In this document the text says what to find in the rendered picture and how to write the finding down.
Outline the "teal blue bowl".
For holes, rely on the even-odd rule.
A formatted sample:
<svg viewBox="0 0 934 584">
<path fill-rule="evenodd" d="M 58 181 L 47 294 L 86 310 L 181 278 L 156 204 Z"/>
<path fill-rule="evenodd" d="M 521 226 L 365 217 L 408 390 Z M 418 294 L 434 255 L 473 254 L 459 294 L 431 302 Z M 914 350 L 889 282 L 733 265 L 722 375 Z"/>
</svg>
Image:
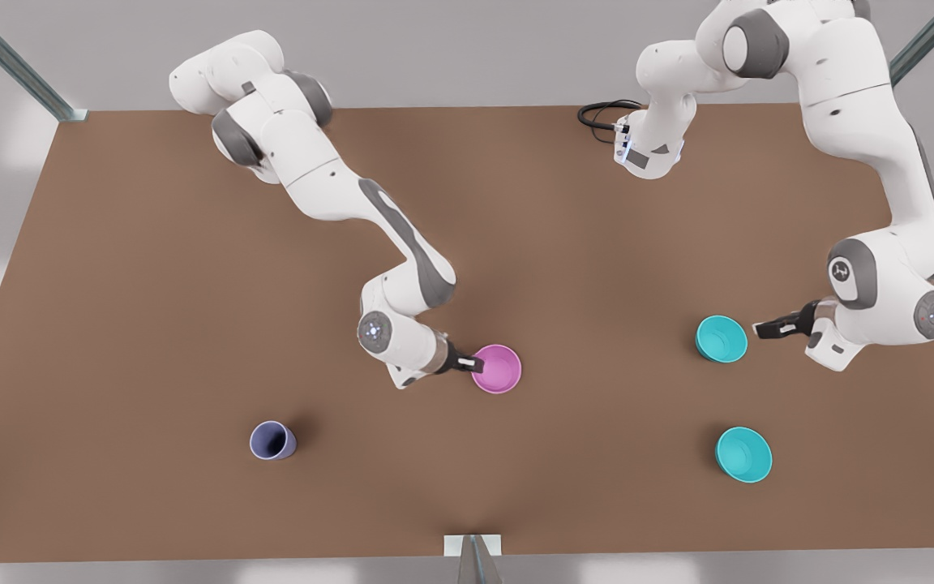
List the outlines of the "teal blue bowl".
<svg viewBox="0 0 934 584">
<path fill-rule="evenodd" d="M 698 354 L 715 363 L 736 363 L 748 352 L 748 333 L 723 315 L 705 317 L 696 329 Z"/>
<path fill-rule="evenodd" d="M 718 437 L 714 456 L 724 474 L 744 483 L 760 482 L 773 466 L 770 444 L 756 430 L 732 427 Z"/>
</svg>

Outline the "pink bowl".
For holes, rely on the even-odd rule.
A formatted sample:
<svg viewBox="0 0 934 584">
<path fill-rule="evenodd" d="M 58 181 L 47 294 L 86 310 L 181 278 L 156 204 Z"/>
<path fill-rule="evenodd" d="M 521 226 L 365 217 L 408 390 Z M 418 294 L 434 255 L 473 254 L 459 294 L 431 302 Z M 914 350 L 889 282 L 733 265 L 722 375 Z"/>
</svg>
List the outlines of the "pink bowl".
<svg viewBox="0 0 934 584">
<path fill-rule="evenodd" d="M 481 372 L 471 373 L 472 380 L 482 391 L 489 394 L 504 394 L 514 389 L 522 377 L 522 362 L 516 351 L 494 344 L 482 347 L 474 355 L 481 359 Z"/>
</svg>

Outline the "lavender purple cup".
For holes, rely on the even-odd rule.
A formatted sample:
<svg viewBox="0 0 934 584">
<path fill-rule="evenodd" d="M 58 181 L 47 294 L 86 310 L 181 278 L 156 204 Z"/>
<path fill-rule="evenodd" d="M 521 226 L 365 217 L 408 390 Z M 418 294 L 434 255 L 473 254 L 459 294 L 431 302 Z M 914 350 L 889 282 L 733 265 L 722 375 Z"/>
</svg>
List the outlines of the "lavender purple cup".
<svg viewBox="0 0 934 584">
<path fill-rule="evenodd" d="M 281 461 L 298 447 L 292 429 L 274 420 L 263 421 L 252 430 L 249 448 L 260 461 Z"/>
</svg>

